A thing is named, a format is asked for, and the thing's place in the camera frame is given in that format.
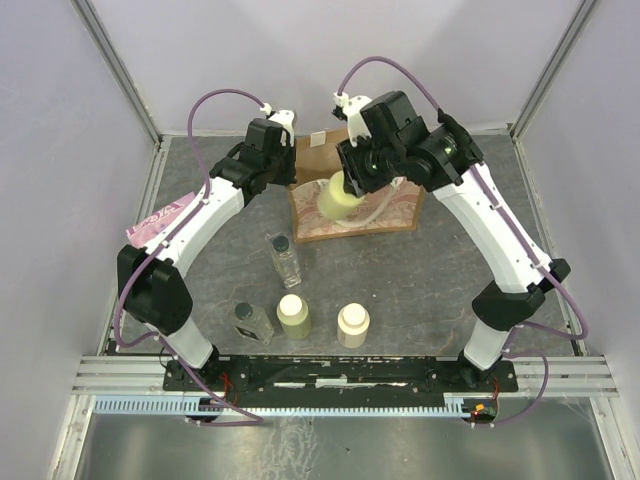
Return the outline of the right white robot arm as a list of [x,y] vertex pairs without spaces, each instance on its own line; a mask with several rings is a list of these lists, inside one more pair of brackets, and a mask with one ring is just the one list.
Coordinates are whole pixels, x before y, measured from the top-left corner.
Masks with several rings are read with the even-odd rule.
[[363,197],[403,177],[449,210],[487,262],[493,279],[472,302],[477,320],[457,367],[462,386],[483,389],[513,328],[568,276],[567,261],[551,258],[529,236],[481,150],[452,116],[439,110],[439,126],[429,130],[402,91],[375,99],[335,94],[334,103],[333,114],[348,131],[337,146],[344,191]]

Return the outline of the brown canvas tote bag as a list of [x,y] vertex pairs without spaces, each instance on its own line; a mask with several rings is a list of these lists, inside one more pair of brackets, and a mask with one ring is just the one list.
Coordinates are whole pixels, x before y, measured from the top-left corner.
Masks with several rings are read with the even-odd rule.
[[369,233],[413,231],[424,202],[424,189],[406,179],[396,179],[368,194],[346,217],[325,218],[318,198],[331,176],[341,170],[336,150],[347,138],[344,129],[319,131],[296,140],[296,183],[288,197],[293,215],[293,238],[297,243],[350,237]]

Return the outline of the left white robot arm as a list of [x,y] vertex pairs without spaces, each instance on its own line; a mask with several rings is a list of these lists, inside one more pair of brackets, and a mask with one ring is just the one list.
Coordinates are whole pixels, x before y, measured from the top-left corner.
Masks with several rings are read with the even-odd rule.
[[218,161],[201,191],[178,217],[142,247],[117,256],[122,310],[164,340],[186,362],[186,378],[199,390],[215,387],[221,368],[217,349],[192,318],[185,277],[218,230],[267,185],[295,180],[295,113],[279,110],[248,126],[235,157]]

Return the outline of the yellow-green pump lotion bottle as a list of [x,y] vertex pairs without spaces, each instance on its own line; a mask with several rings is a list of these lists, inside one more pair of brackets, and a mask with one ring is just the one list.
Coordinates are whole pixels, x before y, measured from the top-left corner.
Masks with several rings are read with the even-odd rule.
[[331,221],[343,220],[364,202],[363,197],[344,190],[345,175],[342,170],[335,172],[320,188],[317,208],[320,214]]

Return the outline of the cream bottle white cap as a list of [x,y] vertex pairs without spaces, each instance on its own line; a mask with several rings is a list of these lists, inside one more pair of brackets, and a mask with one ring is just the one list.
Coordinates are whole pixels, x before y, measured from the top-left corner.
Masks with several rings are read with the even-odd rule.
[[338,313],[338,341],[346,348],[358,348],[365,342],[369,326],[368,311],[359,303],[350,303]]

